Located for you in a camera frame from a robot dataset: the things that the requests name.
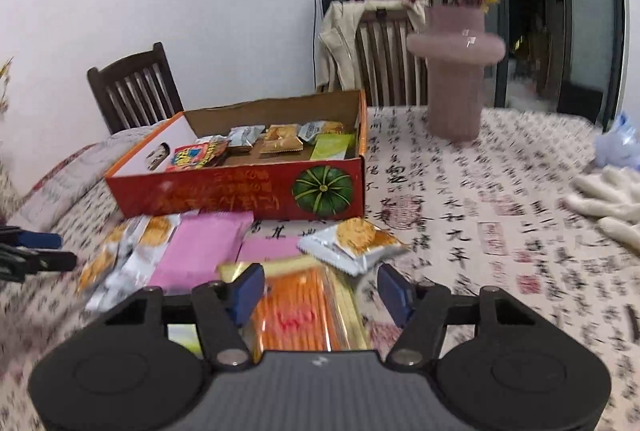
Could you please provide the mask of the pink glass vase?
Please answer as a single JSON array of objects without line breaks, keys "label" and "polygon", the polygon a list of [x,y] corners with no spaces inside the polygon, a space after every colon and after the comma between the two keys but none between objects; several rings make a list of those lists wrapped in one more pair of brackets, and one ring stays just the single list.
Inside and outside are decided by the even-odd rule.
[{"label": "pink glass vase", "polygon": [[427,68],[427,123],[432,135],[452,143],[480,134],[485,69],[506,56],[499,35],[485,29],[478,7],[437,5],[426,27],[407,36],[407,50]]}]

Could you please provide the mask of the dark wooden chair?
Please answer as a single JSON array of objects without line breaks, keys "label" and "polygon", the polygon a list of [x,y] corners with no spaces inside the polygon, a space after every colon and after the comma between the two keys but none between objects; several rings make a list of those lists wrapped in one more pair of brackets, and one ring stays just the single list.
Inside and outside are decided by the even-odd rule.
[{"label": "dark wooden chair", "polygon": [[90,68],[87,79],[111,134],[153,125],[183,110],[162,42],[102,69]]}]

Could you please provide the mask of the cracker packet on table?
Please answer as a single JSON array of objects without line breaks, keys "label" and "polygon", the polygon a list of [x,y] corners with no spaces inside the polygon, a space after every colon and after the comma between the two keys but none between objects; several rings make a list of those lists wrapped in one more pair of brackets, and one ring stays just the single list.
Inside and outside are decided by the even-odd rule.
[{"label": "cracker packet on table", "polygon": [[297,248],[350,276],[370,271],[381,260],[404,255],[409,248],[393,234],[361,217],[341,221],[298,240]]}]

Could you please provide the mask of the blue plastic bag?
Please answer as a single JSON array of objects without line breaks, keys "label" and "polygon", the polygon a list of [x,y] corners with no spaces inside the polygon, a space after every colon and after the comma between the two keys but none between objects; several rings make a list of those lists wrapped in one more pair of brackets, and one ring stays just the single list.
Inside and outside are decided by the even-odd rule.
[{"label": "blue plastic bag", "polygon": [[614,120],[611,128],[596,137],[594,141],[598,168],[607,165],[615,168],[629,168],[636,171],[640,168],[639,129],[634,122],[621,112]]}]

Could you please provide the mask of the orange biscuit stick packet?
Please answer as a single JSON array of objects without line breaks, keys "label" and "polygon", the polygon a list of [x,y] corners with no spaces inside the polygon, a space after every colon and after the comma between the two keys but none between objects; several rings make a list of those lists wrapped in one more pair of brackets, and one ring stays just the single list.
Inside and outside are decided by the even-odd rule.
[{"label": "orange biscuit stick packet", "polygon": [[265,289],[244,325],[254,359],[265,351],[336,352],[370,347],[352,281],[309,255],[262,263]]}]

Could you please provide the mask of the silver snack packet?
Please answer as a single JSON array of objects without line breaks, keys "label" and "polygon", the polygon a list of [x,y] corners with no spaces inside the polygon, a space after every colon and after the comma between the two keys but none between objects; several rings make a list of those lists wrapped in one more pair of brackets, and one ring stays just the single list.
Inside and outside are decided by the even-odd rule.
[{"label": "silver snack packet", "polygon": [[314,145],[317,139],[323,134],[343,134],[345,131],[344,124],[338,121],[311,121],[303,124],[297,134],[297,137],[305,144]]}]

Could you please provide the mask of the red colourful snack packet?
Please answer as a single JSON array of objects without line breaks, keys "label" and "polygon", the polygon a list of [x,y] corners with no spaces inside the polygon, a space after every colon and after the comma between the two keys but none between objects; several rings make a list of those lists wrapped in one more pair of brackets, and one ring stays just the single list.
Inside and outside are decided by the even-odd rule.
[{"label": "red colourful snack packet", "polygon": [[176,148],[165,171],[182,172],[211,168],[224,161],[228,146],[228,139],[214,135],[195,144]]}]

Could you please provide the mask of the white snack packet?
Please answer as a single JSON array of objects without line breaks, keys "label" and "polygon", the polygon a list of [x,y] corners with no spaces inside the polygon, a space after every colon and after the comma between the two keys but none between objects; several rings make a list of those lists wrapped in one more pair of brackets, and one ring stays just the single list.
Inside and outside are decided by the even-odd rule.
[{"label": "white snack packet", "polygon": [[228,148],[235,152],[249,152],[264,131],[263,125],[235,126],[227,136]]}]

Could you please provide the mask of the wooden chair with jacket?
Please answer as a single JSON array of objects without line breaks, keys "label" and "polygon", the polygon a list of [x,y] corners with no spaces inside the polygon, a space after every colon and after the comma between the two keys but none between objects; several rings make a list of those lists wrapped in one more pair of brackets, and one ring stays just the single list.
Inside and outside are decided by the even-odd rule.
[{"label": "wooden chair with jacket", "polygon": [[377,8],[358,24],[355,46],[361,87],[372,107],[426,106],[427,68],[408,51],[416,28],[409,13]]}]

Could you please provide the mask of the calligraphy print tablecloth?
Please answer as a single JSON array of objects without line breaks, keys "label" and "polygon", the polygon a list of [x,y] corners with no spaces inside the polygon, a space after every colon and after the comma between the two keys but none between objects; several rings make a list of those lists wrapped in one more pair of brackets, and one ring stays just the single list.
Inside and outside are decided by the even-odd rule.
[{"label": "calligraphy print tablecloth", "polygon": [[[593,154],[586,120],[485,109],[480,136],[430,136],[424,107],[369,108],[366,215],[412,249],[396,260],[414,281],[457,295],[496,285],[605,363],[612,394],[597,430],[639,430],[639,258],[561,199]],[[122,219],[104,180],[48,232],[98,255]],[[44,352],[90,321],[79,272],[1,281],[1,430],[42,430],[27,380]]]}]

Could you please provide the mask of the white knit gloves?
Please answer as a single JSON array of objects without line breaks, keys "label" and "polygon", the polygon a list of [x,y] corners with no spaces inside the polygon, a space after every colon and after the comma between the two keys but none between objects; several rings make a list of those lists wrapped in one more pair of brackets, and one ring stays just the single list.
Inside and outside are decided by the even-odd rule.
[{"label": "white knit gloves", "polygon": [[562,203],[570,211],[596,220],[608,238],[639,254],[639,172],[607,165],[600,171],[580,174],[573,191]]}]

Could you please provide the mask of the pink patterned folded blanket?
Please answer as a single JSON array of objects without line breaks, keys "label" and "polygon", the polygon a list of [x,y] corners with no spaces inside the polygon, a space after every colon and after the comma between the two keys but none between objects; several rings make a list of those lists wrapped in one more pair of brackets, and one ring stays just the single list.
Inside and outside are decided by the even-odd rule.
[{"label": "pink patterned folded blanket", "polygon": [[151,131],[152,126],[130,128],[76,152],[27,195],[9,224],[36,232],[52,229],[120,157]]}]

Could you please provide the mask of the green snack packet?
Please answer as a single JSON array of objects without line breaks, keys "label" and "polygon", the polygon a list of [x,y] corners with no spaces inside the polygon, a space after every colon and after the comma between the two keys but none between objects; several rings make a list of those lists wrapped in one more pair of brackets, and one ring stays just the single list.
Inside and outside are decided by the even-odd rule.
[{"label": "green snack packet", "polygon": [[354,134],[319,134],[310,161],[344,160],[354,144]]}]

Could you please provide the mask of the patterned vase with flowers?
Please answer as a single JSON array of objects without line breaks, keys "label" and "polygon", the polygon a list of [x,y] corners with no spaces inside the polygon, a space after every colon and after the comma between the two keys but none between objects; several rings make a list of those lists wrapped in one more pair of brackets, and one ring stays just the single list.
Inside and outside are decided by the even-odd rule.
[{"label": "patterned vase with flowers", "polygon": [[11,67],[13,58],[10,57],[0,69],[0,114],[9,109],[8,87],[11,81]]}]

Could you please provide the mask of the cracker packet near box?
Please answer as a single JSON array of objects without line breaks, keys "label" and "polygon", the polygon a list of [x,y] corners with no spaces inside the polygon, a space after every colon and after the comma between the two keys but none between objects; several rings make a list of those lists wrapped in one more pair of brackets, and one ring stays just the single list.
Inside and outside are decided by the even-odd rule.
[{"label": "cracker packet near box", "polygon": [[103,313],[143,288],[163,258],[180,214],[133,217],[104,239],[98,255],[82,269],[76,293],[87,298],[85,310]]}]

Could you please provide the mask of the orange cardboard snack box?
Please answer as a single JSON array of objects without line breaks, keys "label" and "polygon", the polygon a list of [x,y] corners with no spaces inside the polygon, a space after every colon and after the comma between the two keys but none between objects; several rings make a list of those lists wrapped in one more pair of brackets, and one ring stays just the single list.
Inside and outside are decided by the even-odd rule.
[{"label": "orange cardboard snack box", "polygon": [[[337,121],[355,137],[340,160],[314,160],[312,147],[288,154],[228,152],[198,170],[170,171],[175,150],[245,125]],[[361,217],[366,200],[367,102],[361,91],[332,92],[183,111],[154,126],[105,174],[125,217],[201,209],[248,211],[263,220]]]}]

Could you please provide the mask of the yellow cracker snack packet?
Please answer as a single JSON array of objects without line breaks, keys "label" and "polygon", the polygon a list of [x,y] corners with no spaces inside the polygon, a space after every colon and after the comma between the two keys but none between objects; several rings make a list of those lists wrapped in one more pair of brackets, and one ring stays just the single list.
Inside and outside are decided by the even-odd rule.
[{"label": "yellow cracker snack packet", "polygon": [[261,154],[286,154],[304,149],[303,141],[298,137],[298,124],[272,124],[265,133]]}]

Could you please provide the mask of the beige jacket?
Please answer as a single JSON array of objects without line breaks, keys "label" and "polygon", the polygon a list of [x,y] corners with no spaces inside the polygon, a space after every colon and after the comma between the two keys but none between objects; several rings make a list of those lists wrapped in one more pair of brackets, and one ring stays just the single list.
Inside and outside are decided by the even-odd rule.
[{"label": "beige jacket", "polygon": [[359,90],[362,87],[356,34],[365,13],[403,12],[415,29],[426,25],[427,0],[332,2],[322,19],[317,42],[316,90]]}]

